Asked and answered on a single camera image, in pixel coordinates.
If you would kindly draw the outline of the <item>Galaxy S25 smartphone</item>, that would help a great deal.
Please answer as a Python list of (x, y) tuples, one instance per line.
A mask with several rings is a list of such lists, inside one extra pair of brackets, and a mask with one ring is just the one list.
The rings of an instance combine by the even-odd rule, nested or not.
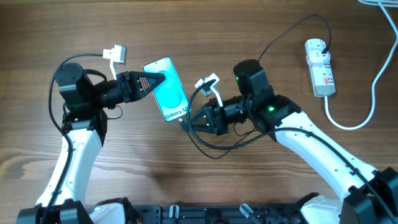
[(161, 73), (165, 80), (153, 90), (158, 107), (166, 122), (187, 113), (188, 99), (170, 57), (164, 57), (143, 66), (147, 73)]

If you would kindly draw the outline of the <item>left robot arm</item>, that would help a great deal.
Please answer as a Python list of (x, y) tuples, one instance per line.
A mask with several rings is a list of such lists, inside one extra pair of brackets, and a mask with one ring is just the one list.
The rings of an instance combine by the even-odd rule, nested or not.
[(142, 211), (126, 198), (103, 200), (85, 208), (94, 161), (103, 147), (108, 116), (105, 108), (138, 101), (165, 81), (162, 73), (122, 72), (114, 80), (92, 84), (96, 70), (66, 63), (55, 80), (68, 109), (63, 115), (63, 144), (47, 188), (35, 207), (22, 209), (17, 223), (143, 223)]

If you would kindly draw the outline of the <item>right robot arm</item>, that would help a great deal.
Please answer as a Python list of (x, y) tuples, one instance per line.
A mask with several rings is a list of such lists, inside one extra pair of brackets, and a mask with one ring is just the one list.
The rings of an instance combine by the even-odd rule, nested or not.
[(189, 138), (200, 144), (200, 132), (226, 134), (228, 126), (251, 121), (260, 136), (291, 149), (334, 190), (337, 198), (315, 195), (299, 206), (307, 223), (396, 223), (397, 172), (378, 171), (328, 137), (292, 100), (276, 95), (255, 59), (234, 69), (240, 95), (216, 96), (181, 120)]

